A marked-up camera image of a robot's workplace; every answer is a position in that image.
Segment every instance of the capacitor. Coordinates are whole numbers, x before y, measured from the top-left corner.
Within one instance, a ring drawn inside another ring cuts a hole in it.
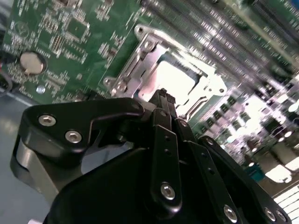
[[[27,75],[38,75],[47,68],[45,58],[34,51],[24,51],[20,56],[20,64]]]
[[[246,112],[241,113],[240,117],[242,118],[242,120],[245,122],[246,125],[249,125],[252,121],[251,117]]]
[[[266,92],[269,96],[273,97],[278,91],[269,83],[264,82],[263,86],[266,88]]]
[[[227,143],[233,143],[236,139],[236,137],[234,135],[232,135],[232,133],[226,129],[222,134],[221,134],[222,138],[226,140]]]
[[[299,103],[299,93],[295,92],[293,94],[290,94],[290,99],[293,102]]]
[[[285,140],[285,134],[283,133],[283,130],[285,128],[281,126],[281,124],[276,119],[270,119],[263,126],[267,130],[267,132],[273,135],[279,142]]]
[[[202,126],[200,128],[200,132],[201,132],[200,136],[207,135],[207,136],[209,136],[211,138],[214,138],[214,136],[215,136],[215,134],[213,132],[211,132],[208,128],[206,128],[205,126]]]
[[[288,110],[288,112],[295,112],[299,108],[299,102],[288,99],[283,103],[283,106]]]
[[[246,144],[253,153],[257,151],[258,141],[247,140]]]
[[[285,137],[285,138],[290,137],[290,136],[292,135],[292,133],[293,133],[293,132],[292,132],[290,129],[288,129],[288,128],[283,129],[281,132],[282,132],[282,134],[284,134],[284,137]]]
[[[244,134],[245,128],[237,120],[232,122],[232,126],[234,127],[238,135]]]
[[[246,165],[249,167],[252,167],[255,163],[252,161],[251,157],[247,154],[244,155],[244,159],[246,162]]]
[[[293,124],[299,126],[299,115],[295,112],[286,112],[286,117],[288,118],[288,120],[290,122],[292,122]]]

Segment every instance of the green circuit board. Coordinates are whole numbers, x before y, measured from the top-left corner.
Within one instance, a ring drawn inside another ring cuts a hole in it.
[[[232,22],[244,23],[229,6],[221,7]],[[171,10],[165,14],[181,30],[193,32],[181,16]],[[90,90],[109,97],[103,79],[118,76],[138,44],[133,30],[139,23],[190,45],[172,25],[141,7],[139,0],[15,0],[3,49],[16,56],[38,52],[45,57],[47,68],[39,75],[24,74],[18,63],[3,69],[21,84],[22,94],[41,104],[74,101],[78,92]],[[249,28],[248,33],[274,57],[288,63],[253,30]],[[36,92],[38,85],[45,86],[44,94]]]

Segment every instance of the motherboard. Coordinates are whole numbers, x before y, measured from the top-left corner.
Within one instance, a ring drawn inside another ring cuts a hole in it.
[[[14,57],[2,69],[40,104],[143,102],[164,88],[197,137],[245,168],[277,145],[299,149],[291,1],[14,0],[2,49]]]

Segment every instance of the screw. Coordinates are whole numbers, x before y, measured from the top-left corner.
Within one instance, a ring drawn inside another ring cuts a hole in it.
[[[187,127],[187,123],[185,121],[180,120],[180,122],[181,122],[182,126]]]
[[[50,115],[42,115],[38,118],[38,122],[42,126],[51,127],[56,124],[56,119]]]
[[[150,42],[150,41],[146,41],[145,44],[144,44],[144,48],[147,50],[147,51],[151,51],[153,50],[154,48],[154,43]]]
[[[274,216],[274,214],[268,209],[268,208],[265,208],[264,210],[266,216],[273,222],[275,222],[276,218]]]
[[[123,81],[120,81],[118,84],[117,84],[117,90],[119,90],[120,92],[124,92],[127,88],[127,85],[125,82]]]
[[[206,141],[207,141],[211,146],[213,145],[212,140],[210,140],[210,139],[206,139]]]
[[[104,84],[105,85],[110,85],[111,84],[111,80],[109,78],[105,78],[104,79]]]
[[[38,94],[44,94],[44,93],[46,92],[46,88],[45,88],[43,85],[39,85],[39,86],[37,86],[37,88],[36,88],[36,92],[37,92]]]
[[[232,222],[236,223],[238,221],[238,217],[234,210],[232,210],[231,207],[229,207],[227,204],[223,207],[224,214],[226,217]]]
[[[79,143],[82,140],[82,136],[79,132],[76,131],[68,131],[65,133],[65,138],[71,143]]]
[[[276,214],[284,221],[286,222],[286,217],[279,211],[279,210],[276,210]]]
[[[176,196],[174,189],[167,183],[161,185],[161,193],[167,200],[173,200]]]

